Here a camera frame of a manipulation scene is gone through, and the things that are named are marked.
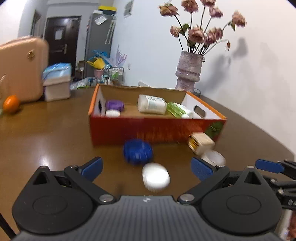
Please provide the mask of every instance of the white logo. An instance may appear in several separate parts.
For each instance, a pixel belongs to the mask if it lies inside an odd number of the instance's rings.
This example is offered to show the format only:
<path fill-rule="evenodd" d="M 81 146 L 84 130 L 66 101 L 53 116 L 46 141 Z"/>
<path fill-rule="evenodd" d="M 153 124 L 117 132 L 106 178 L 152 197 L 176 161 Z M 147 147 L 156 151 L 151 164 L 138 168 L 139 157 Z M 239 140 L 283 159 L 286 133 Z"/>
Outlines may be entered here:
<path fill-rule="evenodd" d="M 143 202 L 149 202 L 149 201 L 151 201 L 151 199 L 148 197 L 146 199 L 143 199 Z"/>

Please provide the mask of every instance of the dark brown door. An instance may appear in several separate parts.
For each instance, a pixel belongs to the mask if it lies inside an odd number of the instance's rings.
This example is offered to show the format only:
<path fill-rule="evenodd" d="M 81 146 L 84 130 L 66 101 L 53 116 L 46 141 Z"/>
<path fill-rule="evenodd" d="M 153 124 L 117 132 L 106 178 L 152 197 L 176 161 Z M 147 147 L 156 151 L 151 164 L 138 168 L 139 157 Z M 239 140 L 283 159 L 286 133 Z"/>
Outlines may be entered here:
<path fill-rule="evenodd" d="M 45 39 L 49 43 L 49 65 L 70 63 L 72 76 L 76 66 L 80 16 L 48 18 Z"/>

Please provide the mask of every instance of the refrigerator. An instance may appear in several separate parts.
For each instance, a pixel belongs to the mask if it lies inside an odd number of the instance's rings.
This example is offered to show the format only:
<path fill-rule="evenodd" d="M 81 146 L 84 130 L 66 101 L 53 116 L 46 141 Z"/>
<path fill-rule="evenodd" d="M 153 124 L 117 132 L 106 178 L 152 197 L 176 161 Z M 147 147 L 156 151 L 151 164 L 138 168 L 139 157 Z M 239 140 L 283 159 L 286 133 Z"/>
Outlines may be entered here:
<path fill-rule="evenodd" d="M 111 25 L 111 21 L 113 19 L 112 14 L 115 11 L 102 11 L 102 14 L 93 13 L 89 19 L 89 27 L 87 29 L 87 37 L 86 37 L 86 46 L 85 46 L 85 54 L 84 54 L 84 72 L 83 77 L 94 77 L 94 68 L 87 64 L 86 62 L 94 56 L 93 50 L 98 50 L 99 52 L 106 52 L 108 57 L 110 57 L 111 44 L 112 39 L 109 44 L 109 38 L 107 43 L 105 44 L 107 34 Z M 107 20 L 100 25 L 97 25 L 95 20 L 105 14 Z"/>

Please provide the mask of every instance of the suitcase handle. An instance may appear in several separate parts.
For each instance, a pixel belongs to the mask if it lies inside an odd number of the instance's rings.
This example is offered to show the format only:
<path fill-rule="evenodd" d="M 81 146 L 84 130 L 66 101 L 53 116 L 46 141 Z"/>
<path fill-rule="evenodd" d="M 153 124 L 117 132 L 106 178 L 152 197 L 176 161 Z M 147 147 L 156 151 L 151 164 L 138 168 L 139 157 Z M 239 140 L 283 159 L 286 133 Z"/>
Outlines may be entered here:
<path fill-rule="evenodd" d="M 14 43 L 14 42 L 18 42 L 20 40 L 24 40 L 24 39 L 31 39 L 31 38 L 34 38 L 34 36 L 31 36 L 31 35 L 27 35 L 27 36 L 23 36 L 23 37 L 19 37 L 17 39 L 14 39 L 14 40 L 11 40 L 5 44 L 11 44 L 11 43 Z"/>

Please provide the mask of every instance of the gray ribbed panel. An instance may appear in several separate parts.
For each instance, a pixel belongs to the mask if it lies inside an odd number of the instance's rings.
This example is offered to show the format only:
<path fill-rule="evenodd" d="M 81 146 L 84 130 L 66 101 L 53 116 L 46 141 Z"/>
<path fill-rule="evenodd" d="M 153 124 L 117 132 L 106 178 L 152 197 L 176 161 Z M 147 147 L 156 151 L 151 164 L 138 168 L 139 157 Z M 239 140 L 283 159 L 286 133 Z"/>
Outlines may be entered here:
<path fill-rule="evenodd" d="M 170 196 L 123 196 L 112 205 L 98 207 L 80 228 L 62 235 L 39 237 L 22 232 L 14 241 L 280 241 L 268 233 L 237 237 L 206 224 L 192 206 Z"/>

